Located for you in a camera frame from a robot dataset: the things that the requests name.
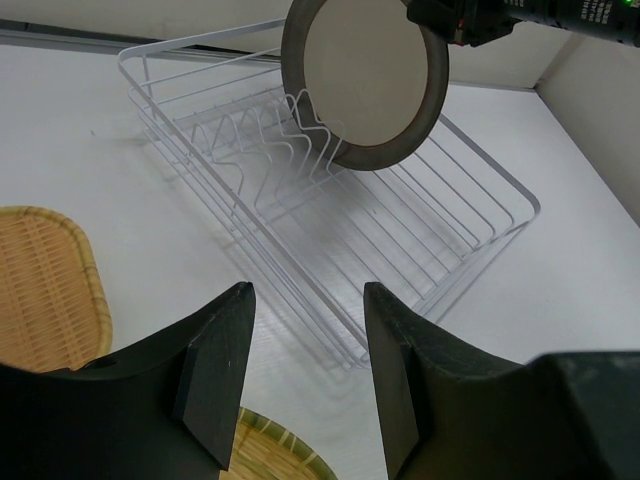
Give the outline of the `brown rimmed beige plate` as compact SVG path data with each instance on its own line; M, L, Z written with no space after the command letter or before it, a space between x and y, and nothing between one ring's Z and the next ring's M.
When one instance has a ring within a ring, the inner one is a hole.
M284 92L316 152L358 171L396 165L435 126L447 44L405 1L295 1L281 41Z

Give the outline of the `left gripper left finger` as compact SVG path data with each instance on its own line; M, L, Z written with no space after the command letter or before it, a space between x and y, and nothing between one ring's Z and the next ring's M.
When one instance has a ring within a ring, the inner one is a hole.
M1 368L5 479L216 479L230 465L254 329L241 282L77 370Z

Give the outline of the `green rimmed woven bamboo tray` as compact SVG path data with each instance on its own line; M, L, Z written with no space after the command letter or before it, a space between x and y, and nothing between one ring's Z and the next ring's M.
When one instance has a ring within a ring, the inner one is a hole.
M337 480L330 466L292 431L242 407L234 434L229 469L222 480Z

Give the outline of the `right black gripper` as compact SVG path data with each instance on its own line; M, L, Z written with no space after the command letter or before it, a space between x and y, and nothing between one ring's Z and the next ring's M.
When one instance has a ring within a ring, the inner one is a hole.
M471 47L509 35L515 26L502 1L411 0L407 18L448 44Z

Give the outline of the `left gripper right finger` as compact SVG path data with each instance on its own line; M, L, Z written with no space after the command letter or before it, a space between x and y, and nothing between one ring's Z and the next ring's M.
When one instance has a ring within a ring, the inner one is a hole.
M363 300L389 478L638 477L637 352L518 364L421 317L381 283L367 283Z

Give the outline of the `orange woven bamboo tray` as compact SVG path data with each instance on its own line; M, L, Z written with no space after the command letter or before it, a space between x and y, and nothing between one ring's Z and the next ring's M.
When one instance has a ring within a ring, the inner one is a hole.
M89 240L70 218L1 209L1 362L79 369L107 355L112 320Z

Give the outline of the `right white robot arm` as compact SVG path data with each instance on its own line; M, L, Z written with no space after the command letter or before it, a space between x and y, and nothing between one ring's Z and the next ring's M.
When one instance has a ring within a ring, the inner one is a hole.
M639 46L639 3L629 0L413 0L407 18L460 46L505 37L521 22Z

